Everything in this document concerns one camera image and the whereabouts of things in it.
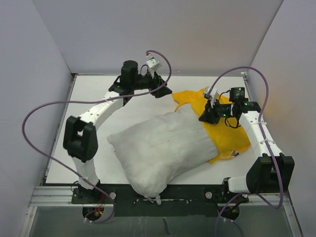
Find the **white pillow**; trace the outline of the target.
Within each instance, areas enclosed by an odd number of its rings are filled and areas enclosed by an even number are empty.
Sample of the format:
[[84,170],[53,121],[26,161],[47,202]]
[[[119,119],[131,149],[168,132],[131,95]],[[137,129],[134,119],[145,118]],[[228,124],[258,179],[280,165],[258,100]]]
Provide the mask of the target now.
[[219,152],[188,104],[107,138],[133,190],[156,198],[178,174]]

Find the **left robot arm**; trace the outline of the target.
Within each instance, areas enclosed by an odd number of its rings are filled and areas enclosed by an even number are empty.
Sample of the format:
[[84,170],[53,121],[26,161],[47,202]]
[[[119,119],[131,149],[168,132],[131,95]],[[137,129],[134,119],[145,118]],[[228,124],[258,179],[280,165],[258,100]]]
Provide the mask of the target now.
[[122,108],[136,90],[147,89],[156,98],[172,93],[166,82],[157,74],[159,60],[150,57],[143,75],[137,62],[123,63],[121,74],[108,89],[100,104],[96,104],[78,117],[66,120],[63,148],[72,157],[79,174],[78,191],[90,203],[99,200],[100,180],[96,175],[94,156],[98,150],[97,130],[115,111]]

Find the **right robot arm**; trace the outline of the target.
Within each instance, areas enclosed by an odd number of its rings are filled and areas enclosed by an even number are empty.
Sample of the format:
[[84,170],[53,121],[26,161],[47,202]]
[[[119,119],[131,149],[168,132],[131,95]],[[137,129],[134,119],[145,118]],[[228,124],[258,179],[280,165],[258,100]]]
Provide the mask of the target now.
[[286,156],[277,146],[260,114],[260,106],[245,97],[245,89],[234,87],[229,93],[229,103],[222,104],[217,89],[207,87],[203,92],[207,102],[199,120],[218,126],[221,118],[235,118],[246,132],[255,159],[244,176],[228,179],[228,184],[220,189],[221,199],[230,202],[237,197],[237,193],[287,192],[294,159]]

